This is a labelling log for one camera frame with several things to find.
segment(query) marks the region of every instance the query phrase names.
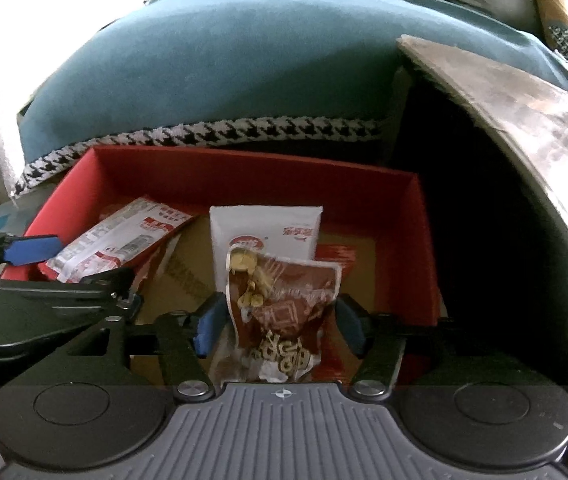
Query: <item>teal blanket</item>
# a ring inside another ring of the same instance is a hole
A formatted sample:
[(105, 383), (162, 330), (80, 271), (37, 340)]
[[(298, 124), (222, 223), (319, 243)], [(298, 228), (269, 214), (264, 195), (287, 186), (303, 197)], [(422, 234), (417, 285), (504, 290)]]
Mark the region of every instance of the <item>teal blanket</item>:
[(20, 124), (26, 160), (171, 124), (382, 118), (402, 34), (568, 91), (568, 64), (535, 37), (447, 2), (154, 0), (98, 32), (40, 88)]

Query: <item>white snack package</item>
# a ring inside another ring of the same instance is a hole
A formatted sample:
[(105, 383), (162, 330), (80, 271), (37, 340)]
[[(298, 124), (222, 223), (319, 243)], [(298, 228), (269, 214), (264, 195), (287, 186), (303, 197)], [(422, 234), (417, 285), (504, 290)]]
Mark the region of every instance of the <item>white snack package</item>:
[(236, 205), (210, 208), (215, 288), (226, 287), (226, 255), (233, 245), (260, 253), (312, 260), (323, 207)]
[(62, 283), (116, 269), (155, 245), (192, 216), (138, 198), (86, 231), (46, 262)]

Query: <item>houndstooth trim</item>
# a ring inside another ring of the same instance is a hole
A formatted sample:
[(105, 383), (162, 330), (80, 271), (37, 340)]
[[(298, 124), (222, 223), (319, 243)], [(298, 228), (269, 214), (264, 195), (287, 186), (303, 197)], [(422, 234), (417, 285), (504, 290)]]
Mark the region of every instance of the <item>houndstooth trim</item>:
[(141, 146), (227, 146), (260, 140), (338, 140), (363, 142), (379, 139), (379, 121), (328, 119), (326, 117), (262, 117), (178, 124), (145, 128), (69, 144), (26, 164), (12, 189), (12, 196), (23, 195), (52, 176), (72, 167), (91, 146), (123, 144)]

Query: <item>silver bolt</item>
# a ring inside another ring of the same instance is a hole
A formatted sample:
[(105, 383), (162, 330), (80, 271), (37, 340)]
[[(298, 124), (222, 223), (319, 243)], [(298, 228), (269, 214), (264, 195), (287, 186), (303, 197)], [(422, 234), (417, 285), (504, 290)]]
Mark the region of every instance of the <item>silver bolt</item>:
[(208, 384), (204, 381), (184, 381), (177, 387), (177, 391), (184, 397), (201, 397), (208, 393)]
[(352, 391), (360, 397), (379, 397), (386, 393), (386, 387), (380, 381), (364, 379), (353, 384)]

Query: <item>black circular disc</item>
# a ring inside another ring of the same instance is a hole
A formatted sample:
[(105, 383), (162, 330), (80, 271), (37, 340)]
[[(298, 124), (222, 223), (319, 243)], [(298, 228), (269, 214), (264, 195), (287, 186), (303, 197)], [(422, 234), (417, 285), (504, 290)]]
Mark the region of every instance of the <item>black circular disc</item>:
[(568, 443), (568, 394), (554, 384), (417, 384), (400, 415), (428, 449), (479, 468), (537, 465)]
[(64, 383), (0, 390), (0, 444), (19, 462), (84, 469), (112, 462), (148, 441), (168, 394), (153, 386)]

